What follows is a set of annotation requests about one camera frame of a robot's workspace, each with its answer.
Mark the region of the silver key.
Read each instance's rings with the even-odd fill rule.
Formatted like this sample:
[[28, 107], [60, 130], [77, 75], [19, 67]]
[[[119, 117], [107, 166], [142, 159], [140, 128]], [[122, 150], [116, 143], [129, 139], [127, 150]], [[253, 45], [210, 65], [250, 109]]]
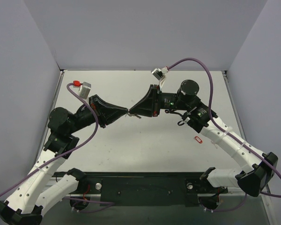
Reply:
[[138, 118], [138, 119], [141, 119], [141, 116], [139, 116], [139, 115], [137, 115], [137, 114], [127, 113], [126, 115], [129, 116], [129, 117], [136, 117], [136, 118]]

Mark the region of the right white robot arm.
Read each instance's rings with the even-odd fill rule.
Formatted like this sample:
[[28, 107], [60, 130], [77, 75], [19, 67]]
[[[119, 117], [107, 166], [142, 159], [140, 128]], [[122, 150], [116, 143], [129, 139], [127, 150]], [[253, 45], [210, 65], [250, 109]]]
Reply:
[[219, 187], [238, 187], [246, 194], [257, 197], [273, 177], [269, 167], [276, 167], [278, 158], [270, 152], [254, 150], [246, 141], [226, 126], [214, 111], [209, 111], [197, 94], [199, 85], [184, 80], [177, 93], [163, 93], [158, 85], [150, 85], [146, 95], [135, 104], [130, 114], [156, 117], [161, 110], [176, 114], [184, 111], [179, 125], [188, 125], [197, 133], [209, 138], [212, 144], [222, 148], [240, 166], [238, 169], [209, 168], [200, 179], [200, 187], [206, 192]]

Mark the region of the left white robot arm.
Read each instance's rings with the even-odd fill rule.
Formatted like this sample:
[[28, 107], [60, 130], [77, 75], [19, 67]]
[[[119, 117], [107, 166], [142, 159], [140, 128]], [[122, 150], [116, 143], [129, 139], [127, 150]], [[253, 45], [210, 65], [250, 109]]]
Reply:
[[0, 218], [9, 225], [38, 225], [47, 211], [67, 194], [85, 191], [87, 176], [75, 168], [50, 188], [45, 186], [76, 147], [79, 138], [73, 133], [91, 124], [105, 128], [127, 113], [128, 109], [107, 103], [98, 95], [91, 96], [89, 103], [76, 113], [62, 107], [53, 109], [48, 123], [51, 134], [30, 171], [32, 175], [5, 201], [0, 201]]

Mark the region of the red key tag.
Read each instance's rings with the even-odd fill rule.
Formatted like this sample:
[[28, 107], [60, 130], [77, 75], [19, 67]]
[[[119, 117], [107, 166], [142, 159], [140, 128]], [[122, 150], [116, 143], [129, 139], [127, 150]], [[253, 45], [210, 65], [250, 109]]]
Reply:
[[200, 143], [200, 144], [203, 143], [202, 139], [201, 139], [200, 137], [198, 137], [198, 136], [195, 136], [195, 137], [194, 137], [194, 140], [196, 140], [196, 141], [197, 141], [198, 143]]

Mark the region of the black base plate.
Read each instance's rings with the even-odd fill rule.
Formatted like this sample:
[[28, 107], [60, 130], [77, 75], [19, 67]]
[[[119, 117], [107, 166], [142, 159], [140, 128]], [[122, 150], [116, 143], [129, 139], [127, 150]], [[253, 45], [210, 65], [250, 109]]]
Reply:
[[212, 187], [203, 172], [87, 172], [71, 195], [100, 195], [115, 206], [198, 206], [213, 209], [226, 187]]

